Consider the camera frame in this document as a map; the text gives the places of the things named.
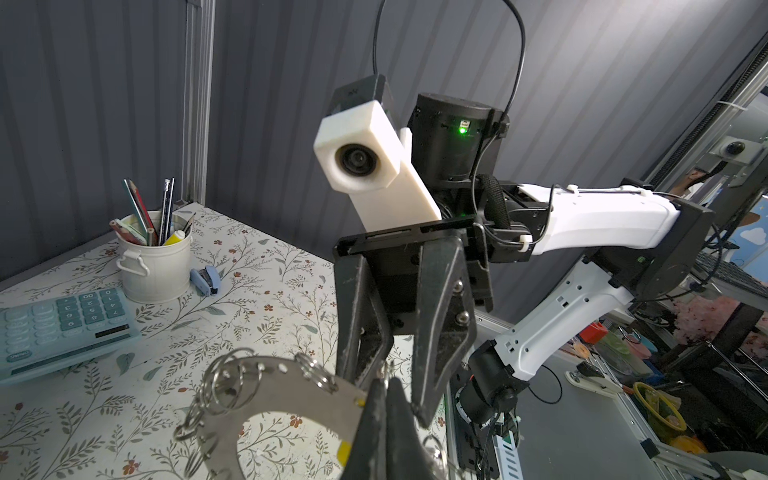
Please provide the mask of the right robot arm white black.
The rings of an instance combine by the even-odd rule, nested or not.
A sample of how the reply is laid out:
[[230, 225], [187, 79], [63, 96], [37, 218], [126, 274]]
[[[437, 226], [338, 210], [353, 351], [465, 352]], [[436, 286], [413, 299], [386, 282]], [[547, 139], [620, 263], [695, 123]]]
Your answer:
[[[334, 248], [336, 373], [367, 388], [394, 338], [411, 336], [422, 425], [462, 363], [471, 373], [457, 406], [468, 423], [512, 411], [555, 351], [611, 310], [668, 293], [705, 245], [713, 212], [669, 193], [499, 182], [506, 110], [422, 94], [399, 126], [391, 102], [379, 71], [337, 88], [313, 147], [364, 228]], [[567, 249], [584, 256], [554, 291], [477, 344], [476, 313], [493, 307], [490, 265]]]

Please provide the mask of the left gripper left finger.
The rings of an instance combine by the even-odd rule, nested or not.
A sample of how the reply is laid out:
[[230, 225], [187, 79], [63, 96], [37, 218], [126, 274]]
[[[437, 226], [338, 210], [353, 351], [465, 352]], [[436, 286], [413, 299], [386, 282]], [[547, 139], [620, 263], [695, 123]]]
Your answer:
[[374, 380], [341, 480], [386, 478], [386, 410], [385, 382]]

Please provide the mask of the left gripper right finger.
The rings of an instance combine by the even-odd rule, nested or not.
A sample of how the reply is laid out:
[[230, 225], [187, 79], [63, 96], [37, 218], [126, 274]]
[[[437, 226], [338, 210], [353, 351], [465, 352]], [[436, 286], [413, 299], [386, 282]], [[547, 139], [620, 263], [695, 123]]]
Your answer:
[[402, 382], [393, 378], [386, 392], [386, 479], [435, 479], [435, 467], [417, 434]]

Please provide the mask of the grey beaded keyring coil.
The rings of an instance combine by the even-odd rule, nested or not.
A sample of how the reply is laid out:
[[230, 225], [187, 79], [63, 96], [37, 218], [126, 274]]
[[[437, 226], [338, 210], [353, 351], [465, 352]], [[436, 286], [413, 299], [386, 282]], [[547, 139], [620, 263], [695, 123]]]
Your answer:
[[[237, 451], [239, 432], [248, 420], [264, 413], [306, 417], [352, 447], [370, 388], [359, 389], [302, 352], [291, 359], [257, 356], [248, 348], [222, 355], [205, 371], [174, 432], [176, 440], [192, 440], [197, 446], [184, 476], [191, 478], [205, 468], [212, 479], [244, 478]], [[420, 441], [435, 467], [435, 479], [448, 478], [442, 442], [433, 435]]]

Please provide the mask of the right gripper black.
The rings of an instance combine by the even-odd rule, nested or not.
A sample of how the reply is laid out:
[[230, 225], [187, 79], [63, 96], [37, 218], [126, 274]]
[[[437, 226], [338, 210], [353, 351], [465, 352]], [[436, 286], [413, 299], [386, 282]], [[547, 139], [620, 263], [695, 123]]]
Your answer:
[[333, 251], [335, 375], [369, 389], [394, 343], [382, 299], [393, 314], [412, 312], [416, 301], [411, 404], [419, 425], [430, 426], [446, 385], [476, 338], [474, 303], [493, 310], [488, 253], [485, 232], [473, 217], [339, 239]]

